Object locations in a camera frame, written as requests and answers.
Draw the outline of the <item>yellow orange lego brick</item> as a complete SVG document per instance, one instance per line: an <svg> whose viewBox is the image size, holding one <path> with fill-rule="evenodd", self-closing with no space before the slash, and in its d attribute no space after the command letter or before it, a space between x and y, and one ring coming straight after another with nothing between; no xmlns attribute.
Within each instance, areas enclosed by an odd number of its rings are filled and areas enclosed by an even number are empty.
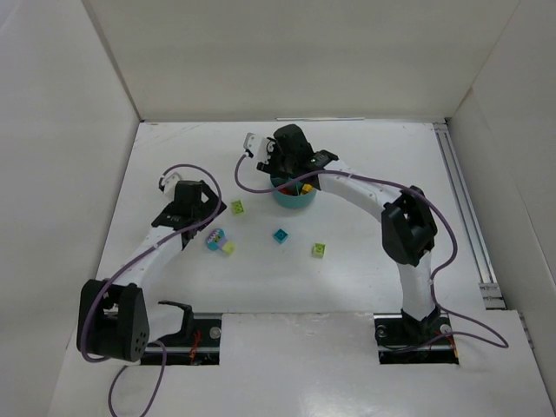
<svg viewBox="0 0 556 417"><path fill-rule="evenodd" d="M313 187L310 184L304 184L301 188L301 193L303 195L311 193L313 191Z"/></svg>

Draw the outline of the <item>teal flower lego piece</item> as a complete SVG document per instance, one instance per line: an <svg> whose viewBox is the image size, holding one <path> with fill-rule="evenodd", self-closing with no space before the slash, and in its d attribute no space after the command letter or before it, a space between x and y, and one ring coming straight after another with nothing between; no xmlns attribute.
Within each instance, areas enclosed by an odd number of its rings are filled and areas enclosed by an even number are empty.
<svg viewBox="0 0 556 417"><path fill-rule="evenodd" d="M223 251L224 247L228 244L228 239L221 228L215 228L207 236L205 244L211 251Z"/></svg>

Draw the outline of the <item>pale green lego brick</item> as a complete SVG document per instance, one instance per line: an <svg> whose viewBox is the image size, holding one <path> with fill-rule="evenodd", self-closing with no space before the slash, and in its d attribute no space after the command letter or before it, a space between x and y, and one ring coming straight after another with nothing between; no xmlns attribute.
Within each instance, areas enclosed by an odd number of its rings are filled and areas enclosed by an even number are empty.
<svg viewBox="0 0 556 417"><path fill-rule="evenodd" d="M221 250L226 255L232 255L235 252L235 244L231 241L226 241L222 245Z"/></svg>

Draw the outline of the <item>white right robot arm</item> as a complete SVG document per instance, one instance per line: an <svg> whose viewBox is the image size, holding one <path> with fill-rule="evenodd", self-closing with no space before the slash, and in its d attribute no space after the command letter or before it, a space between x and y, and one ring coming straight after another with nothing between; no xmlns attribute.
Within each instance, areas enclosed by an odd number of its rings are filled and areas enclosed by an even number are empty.
<svg viewBox="0 0 556 417"><path fill-rule="evenodd" d="M438 229L430 208L417 197L419 188L364 181L337 155L313 150L295 124L279 128L271 137L248 133L244 149L256 159L258 170L339 196L379 221L382 247L400 274L402 314L422 322L435 313L430 285Z"/></svg>

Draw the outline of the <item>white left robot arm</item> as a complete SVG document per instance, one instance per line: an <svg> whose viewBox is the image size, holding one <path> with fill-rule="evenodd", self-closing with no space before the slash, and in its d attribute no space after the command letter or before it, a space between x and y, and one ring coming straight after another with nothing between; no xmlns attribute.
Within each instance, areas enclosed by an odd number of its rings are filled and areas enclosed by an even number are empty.
<svg viewBox="0 0 556 417"><path fill-rule="evenodd" d="M91 363L116 359L139 361L156 341L191 341L192 307L146 298L166 265L226 209L218 185L180 180L173 198L151 223L142 244L110 278L89 280L81 290L76 347Z"/></svg>

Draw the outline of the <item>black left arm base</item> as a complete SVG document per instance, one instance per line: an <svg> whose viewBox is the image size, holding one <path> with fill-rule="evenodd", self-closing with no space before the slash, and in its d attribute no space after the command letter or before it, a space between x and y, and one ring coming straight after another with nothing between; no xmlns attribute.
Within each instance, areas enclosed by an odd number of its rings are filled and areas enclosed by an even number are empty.
<svg viewBox="0 0 556 417"><path fill-rule="evenodd" d="M188 304L161 301L147 310L149 333L140 333L132 353L143 365L215 366L220 362L222 314L196 313Z"/></svg>

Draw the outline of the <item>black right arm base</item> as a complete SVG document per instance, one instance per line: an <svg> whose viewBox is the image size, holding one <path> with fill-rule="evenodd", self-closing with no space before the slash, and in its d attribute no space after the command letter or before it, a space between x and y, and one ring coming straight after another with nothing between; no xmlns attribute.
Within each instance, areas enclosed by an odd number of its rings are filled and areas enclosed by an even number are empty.
<svg viewBox="0 0 556 417"><path fill-rule="evenodd" d="M374 314L374 338L381 365L454 364L459 363L447 314L436 308L428 317L417 321L404 312Z"/></svg>

